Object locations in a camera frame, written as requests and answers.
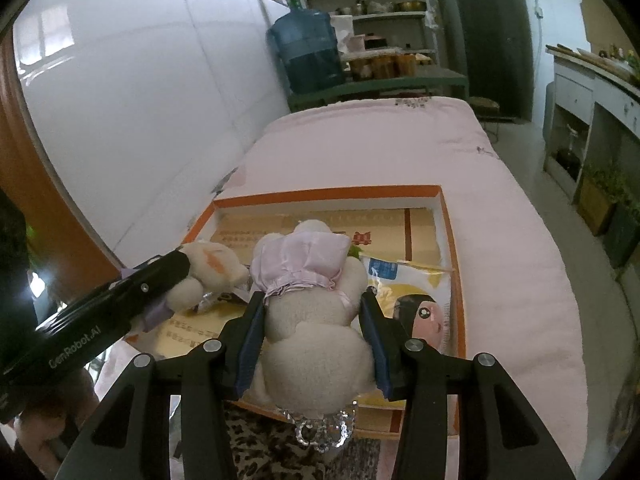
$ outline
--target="silver screw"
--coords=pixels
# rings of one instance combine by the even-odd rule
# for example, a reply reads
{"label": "silver screw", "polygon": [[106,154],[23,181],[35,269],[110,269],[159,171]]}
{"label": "silver screw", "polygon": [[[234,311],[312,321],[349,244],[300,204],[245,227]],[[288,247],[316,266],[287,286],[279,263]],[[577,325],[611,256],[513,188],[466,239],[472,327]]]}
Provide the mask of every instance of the silver screw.
{"label": "silver screw", "polygon": [[144,368],[151,362],[151,357],[147,354],[137,355],[135,359],[133,359],[133,365],[136,368]]}
{"label": "silver screw", "polygon": [[419,352],[424,348],[424,343],[419,339],[408,339],[404,346],[409,352]]}
{"label": "silver screw", "polygon": [[482,366],[493,366],[495,365],[495,357],[492,356],[491,354],[479,354],[478,355],[478,362],[482,365]]}
{"label": "silver screw", "polygon": [[209,339],[202,345],[205,352],[217,352],[222,348],[222,343],[217,339]]}

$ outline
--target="green table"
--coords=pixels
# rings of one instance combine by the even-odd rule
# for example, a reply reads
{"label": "green table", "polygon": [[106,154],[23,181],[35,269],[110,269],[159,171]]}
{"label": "green table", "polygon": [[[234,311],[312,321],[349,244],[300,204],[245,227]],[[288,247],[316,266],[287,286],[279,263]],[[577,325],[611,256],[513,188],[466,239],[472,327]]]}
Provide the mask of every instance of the green table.
{"label": "green table", "polygon": [[393,79],[369,79],[353,81],[333,86],[319,92],[309,94],[292,94],[288,97],[289,109],[299,112],[308,108],[326,106],[330,103],[345,101],[352,96],[357,99],[358,94],[379,94],[393,90],[414,90],[434,88],[437,86],[452,86],[462,88],[465,101],[469,99],[469,82],[465,75],[453,72],[448,68],[435,65],[418,66],[415,76],[396,77]]}

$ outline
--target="stool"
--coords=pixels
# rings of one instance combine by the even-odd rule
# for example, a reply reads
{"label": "stool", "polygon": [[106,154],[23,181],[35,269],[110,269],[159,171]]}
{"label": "stool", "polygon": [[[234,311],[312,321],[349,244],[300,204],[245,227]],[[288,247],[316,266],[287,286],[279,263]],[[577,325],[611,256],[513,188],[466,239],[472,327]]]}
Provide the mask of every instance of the stool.
{"label": "stool", "polygon": [[[469,106],[474,111],[476,118],[480,123],[482,123],[482,129],[489,137],[489,142],[494,144],[498,142],[498,133],[500,131],[500,123],[498,119],[500,118],[500,105],[487,97],[470,97],[469,98]],[[490,132],[486,129],[487,122],[495,122],[495,131]]]}

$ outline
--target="potted plant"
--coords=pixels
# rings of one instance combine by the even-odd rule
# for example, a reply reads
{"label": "potted plant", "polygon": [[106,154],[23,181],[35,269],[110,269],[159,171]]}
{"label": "potted plant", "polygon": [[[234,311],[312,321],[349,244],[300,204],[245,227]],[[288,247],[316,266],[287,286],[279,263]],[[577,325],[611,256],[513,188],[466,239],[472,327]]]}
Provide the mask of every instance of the potted plant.
{"label": "potted plant", "polygon": [[640,202],[630,194],[620,202],[611,218],[609,231],[604,237],[604,250],[611,267],[626,264],[640,242]]}
{"label": "potted plant", "polygon": [[584,167],[578,213],[594,236],[606,231],[616,203],[625,196],[625,188],[625,177],[613,164],[606,168]]}

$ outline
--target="pink bed sheet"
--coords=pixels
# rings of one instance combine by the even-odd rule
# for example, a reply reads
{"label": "pink bed sheet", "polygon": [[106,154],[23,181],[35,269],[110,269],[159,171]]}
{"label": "pink bed sheet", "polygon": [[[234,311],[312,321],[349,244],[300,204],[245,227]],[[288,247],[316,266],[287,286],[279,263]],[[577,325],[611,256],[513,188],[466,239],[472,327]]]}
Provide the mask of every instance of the pink bed sheet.
{"label": "pink bed sheet", "polygon": [[285,116],[219,198],[403,184],[442,186],[468,356],[497,357],[577,470],[587,439],[578,306],[551,234],[465,102],[363,100]]}

